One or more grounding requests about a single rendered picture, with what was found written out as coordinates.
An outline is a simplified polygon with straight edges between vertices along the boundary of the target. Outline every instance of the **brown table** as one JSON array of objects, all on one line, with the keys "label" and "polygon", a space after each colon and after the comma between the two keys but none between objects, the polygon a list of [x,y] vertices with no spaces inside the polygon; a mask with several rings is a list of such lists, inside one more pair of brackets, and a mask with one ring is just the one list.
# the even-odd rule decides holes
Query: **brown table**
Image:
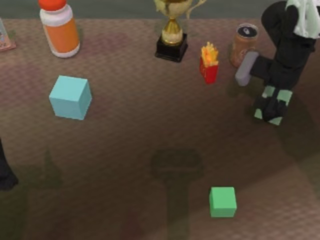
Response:
[{"label": "brown table", "polygon": [[[127,219],[138,224],[132,231],[142,229],[138,239],[167,239],[172,199],[150,169],[160,149],[191,149],[204,166],[188,189],[188,216],[169,223],[176,240],[185,240],[178,229],[186,219],[190,240],[317,239],[320,52],[281,126],[256,121],[248,109],[262,83],[237,87],[227,58],[235,28],[248,21],[261,29],[259,50],[272,56],[258,20],[190,20],[189,49],[176,64],[154,57],[161,20],[79,20],[82,49],[68,60],[50,53],[40,21],[5,20],[18,47],[1,53],[0,133],[21,185],[0,193],[1,214],[16,215],[0,220],[0,239],[128,240],[120,237],[134,235],[122,228]],[[207,41],[220,50],[213,85],[198,69]],[[58,75],[88,78],[93,102],[84,121],[54,116],[48,96]],[[210,219],[211,186],[236,188],[235,218]]]}]

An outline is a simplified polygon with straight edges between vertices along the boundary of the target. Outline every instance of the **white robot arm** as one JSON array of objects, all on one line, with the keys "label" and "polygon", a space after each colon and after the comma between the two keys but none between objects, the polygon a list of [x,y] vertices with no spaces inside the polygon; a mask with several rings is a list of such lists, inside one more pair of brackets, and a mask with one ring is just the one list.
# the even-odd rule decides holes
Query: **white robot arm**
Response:
[{"label": "white robot arm", "polygon": [[320,0],[287,0],[286,8],[295,6],[299,12],[299,20],[294,33],[310,39],[320,38]]}]

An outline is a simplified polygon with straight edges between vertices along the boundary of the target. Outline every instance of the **teal cube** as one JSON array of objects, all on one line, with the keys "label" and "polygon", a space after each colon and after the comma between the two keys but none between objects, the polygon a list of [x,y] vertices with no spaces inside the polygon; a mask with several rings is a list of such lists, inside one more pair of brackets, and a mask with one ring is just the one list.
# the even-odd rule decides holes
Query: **teal cube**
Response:
[{"label": "teal cube", "polygon": [[49,100],[57,117],[83,120],[92,101],[89,82],[84,78],[60,75]]},{"label": "teal cube", "polygon": [[237,210],[234,187],[212,187],[209,194],[212,218],[233,218]]}]

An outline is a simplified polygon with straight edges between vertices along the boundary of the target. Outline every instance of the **green block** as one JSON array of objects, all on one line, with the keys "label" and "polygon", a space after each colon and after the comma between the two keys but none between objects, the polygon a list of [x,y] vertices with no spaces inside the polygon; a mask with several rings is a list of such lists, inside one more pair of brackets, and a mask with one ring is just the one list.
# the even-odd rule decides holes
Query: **green block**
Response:
[{"label": "green block", "polygon": [[[262,97],[265,99],[267,97],[271,97],[272,94],[274,93],[274,91],[275,91],[275,88],[273,86],[266,86],[264,88],[263,93],[262,93]],[[292,91],[280,90],[278,93],[277,99],[281,100],[281,101],[285,101],[285,105],[288,106],[291,97],[292,97]],[[262,119],[262,112],[260,109],[255,110],[254,117],[257,119]],[[283,119],[282,117],[276,117],[276,118],[270,120],[269,123],[279,126],[281,124],[282,119]]]},{"label": "green block", "polygon": [[234,187],[212,187],[209,195],[212,218],[232,218],[237,210]]}]

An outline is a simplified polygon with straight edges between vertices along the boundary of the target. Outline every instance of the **french fries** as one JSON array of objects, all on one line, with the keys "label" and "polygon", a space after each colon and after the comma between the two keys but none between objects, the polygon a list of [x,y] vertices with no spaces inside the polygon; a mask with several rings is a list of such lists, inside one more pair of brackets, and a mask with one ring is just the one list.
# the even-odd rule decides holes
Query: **french fries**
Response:
[{"label": "french fries", "polygon": [[203,46],[201,48],[201,57],[204,66],[208,68],[218,65],[218,54],[219,51],[217,50],[217,48],[212,43],[207,42],[206,46]]}]

